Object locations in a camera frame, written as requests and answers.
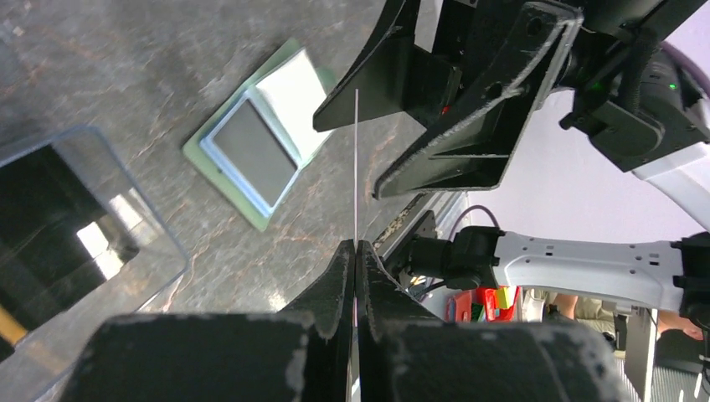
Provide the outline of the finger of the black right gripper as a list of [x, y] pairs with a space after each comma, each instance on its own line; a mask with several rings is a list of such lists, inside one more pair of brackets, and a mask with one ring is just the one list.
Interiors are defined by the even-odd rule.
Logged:
[[348, 72], [313, 115], [323, 132], [405, 112], [429, 127], [454, 103], [462, 73], [415, 44], [419, 1], [387, 1]]

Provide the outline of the clear tray with cards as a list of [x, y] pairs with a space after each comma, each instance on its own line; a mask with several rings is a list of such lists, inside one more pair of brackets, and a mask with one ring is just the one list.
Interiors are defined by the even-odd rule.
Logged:
[[41, 398], [103, 321], [141, 310], [187, 265], [97, 128], [2, 140], [2, 400]]

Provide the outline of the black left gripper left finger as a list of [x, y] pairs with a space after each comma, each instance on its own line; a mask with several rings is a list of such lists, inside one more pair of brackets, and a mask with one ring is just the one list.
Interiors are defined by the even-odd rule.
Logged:
[[274, 313], [133, 313], [90, 337], [63, 401], [348, 401], [355, 247]]

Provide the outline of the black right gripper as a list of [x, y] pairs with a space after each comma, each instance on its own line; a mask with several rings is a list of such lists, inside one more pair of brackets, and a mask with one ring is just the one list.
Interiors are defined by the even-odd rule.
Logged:
[[676, 27], [675, 1], [444, 1], [432, 109], [447, 112], [374, 182], [373, 197], [497, 187], [530, 116], [558, 88], [590, 107], [610, 96], [638, 111], [641, 74]]

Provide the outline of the green card holder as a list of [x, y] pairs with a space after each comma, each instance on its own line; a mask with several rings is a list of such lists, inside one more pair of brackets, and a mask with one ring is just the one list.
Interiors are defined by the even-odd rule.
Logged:
[[265, 231], [330, 131], [312, 117], [335, 85], [296, 39], [281, 45], [185, 142], [187, 160]]

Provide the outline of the thin white credit card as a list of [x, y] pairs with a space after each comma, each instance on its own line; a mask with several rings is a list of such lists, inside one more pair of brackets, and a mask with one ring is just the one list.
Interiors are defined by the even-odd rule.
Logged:
[[[354, 90], [354, 111], [353, 111], [353, 246], [358, 251], [359, 243], [359, 89]], [[358, 299], [357, 292], [353, 298], [353, 326], [358, 327]]]

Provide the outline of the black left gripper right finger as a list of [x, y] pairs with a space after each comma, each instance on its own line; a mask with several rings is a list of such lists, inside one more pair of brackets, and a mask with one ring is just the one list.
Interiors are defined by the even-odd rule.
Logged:
[[571, 322], [447, 323], [384, 270], [356, 257], [365, 401], [626, 401], [609, 345]]

